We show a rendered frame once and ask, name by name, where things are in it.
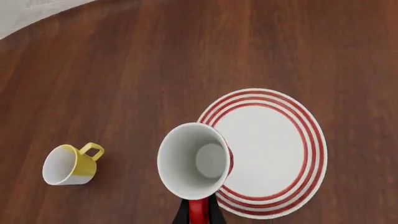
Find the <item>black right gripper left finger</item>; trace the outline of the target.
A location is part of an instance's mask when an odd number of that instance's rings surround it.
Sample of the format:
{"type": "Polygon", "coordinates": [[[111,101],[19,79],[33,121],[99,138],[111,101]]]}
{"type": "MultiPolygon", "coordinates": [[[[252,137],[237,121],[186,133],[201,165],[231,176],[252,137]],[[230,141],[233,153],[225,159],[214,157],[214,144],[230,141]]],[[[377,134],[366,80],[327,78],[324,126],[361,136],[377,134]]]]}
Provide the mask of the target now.
{"type": "Polygon", "coordinates": [[[189,201],[187,199],[182,199],[172,224],[190,224],[189,201]]]}

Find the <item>red mug white inside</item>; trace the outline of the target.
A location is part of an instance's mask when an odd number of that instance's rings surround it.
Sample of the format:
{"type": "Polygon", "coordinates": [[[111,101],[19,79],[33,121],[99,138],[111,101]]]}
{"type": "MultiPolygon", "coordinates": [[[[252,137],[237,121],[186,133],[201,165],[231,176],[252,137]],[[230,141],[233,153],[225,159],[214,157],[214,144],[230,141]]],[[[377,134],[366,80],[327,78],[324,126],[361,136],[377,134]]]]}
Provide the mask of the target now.
{"type": "Polygon", "coordinates": [[[158,173],[165,187],[189,201],[190,224],[209,224],[208,197],[224,185],[233,165],[224,137],[203,123],[173,128],[157,155],[158,173]]]}

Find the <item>white plate with red rings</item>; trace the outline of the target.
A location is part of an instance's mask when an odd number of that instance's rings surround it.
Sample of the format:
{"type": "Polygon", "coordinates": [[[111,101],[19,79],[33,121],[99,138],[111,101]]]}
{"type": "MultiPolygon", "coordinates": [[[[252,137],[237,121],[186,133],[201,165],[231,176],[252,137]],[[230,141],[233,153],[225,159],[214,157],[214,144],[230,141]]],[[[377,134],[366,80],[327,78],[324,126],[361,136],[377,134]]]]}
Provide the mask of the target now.
{"type": "Polygon", "coordinates": [[[325,136],[291,96],[262,88],[233,91],[212,102],[198,122],[215,128],[233,156],[216,192],[221,208],[270,220],[300,209],[320,188],[328,162],[325,136]]]}

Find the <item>yellow mug white inside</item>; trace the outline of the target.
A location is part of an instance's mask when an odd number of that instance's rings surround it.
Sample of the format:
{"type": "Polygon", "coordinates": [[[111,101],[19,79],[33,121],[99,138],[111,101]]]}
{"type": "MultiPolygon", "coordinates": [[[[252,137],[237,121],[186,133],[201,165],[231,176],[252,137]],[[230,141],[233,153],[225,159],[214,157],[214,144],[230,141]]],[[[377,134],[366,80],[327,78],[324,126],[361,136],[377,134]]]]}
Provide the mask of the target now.
{"type": "Polygon", "coordinates": [[[81,149],[72,145],[60,145],[47,156],[43,168],[44,181],[52,186],[87,184],[96,174],[96,161],[104,154],[104,148],[87,143],[81,149]]]}

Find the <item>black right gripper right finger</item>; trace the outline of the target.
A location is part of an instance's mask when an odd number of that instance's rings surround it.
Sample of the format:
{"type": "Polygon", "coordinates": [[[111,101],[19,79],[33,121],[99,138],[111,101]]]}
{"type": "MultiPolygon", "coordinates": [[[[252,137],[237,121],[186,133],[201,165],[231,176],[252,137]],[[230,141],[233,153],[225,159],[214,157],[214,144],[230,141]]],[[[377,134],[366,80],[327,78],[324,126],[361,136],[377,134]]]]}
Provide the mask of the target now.
{"type": "Polygon", "coordinates": [[[208,197],[208,216],[209,224],[226,224],[215,194],[208,197]]]}

